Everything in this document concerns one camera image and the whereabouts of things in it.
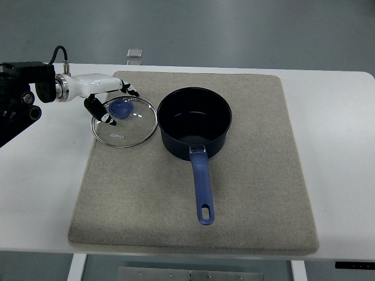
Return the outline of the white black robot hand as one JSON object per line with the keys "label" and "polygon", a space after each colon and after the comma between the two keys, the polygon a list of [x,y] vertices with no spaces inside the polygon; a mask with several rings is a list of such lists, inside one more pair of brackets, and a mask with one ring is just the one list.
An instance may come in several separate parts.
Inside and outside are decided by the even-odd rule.
{"label": "white black robot hand", "polygon": [[69,102],[76,97],[84,98],[84,106],[98,121],[115,126],[117,123],[107,112],[105,106],[96,98],[97,94],[120,90],[138,97],[138,91],[130,83],[105,74],[84,74],[69,76],[58,74],[55,76],[56,101]]}

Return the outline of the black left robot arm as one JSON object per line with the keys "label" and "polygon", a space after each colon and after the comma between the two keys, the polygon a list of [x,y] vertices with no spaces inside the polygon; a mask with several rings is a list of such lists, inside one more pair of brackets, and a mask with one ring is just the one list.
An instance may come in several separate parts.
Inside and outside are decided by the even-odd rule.
{"label": "black left robot arm", "polygon": [[1,63],[1,146],[6,145],[42,116],[35,105],[56,98],[55,70],[39,61]]}

